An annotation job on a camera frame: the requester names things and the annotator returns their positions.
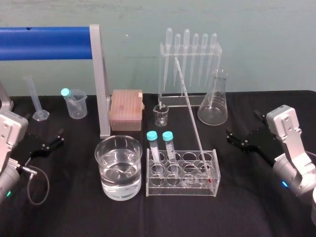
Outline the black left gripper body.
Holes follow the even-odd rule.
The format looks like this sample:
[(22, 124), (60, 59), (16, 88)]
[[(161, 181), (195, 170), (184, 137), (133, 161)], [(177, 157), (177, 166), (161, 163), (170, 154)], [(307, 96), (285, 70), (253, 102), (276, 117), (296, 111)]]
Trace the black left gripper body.
[(48, 157), (49, 150), (46, 142), (40, 137), (27, 133), (15, 147), (15, 160), (19, 164), (25, 164), (33, 158)]

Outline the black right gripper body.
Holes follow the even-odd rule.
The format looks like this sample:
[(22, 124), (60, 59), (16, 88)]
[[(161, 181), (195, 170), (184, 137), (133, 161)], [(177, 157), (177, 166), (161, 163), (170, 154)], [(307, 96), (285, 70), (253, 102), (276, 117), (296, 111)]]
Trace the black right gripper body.
[(275, 159), (284, 153), (281, 142), (265, 125), (251, 131), (244, 141), (245, 150), (256, 152), (268, 165), (274, 165)]

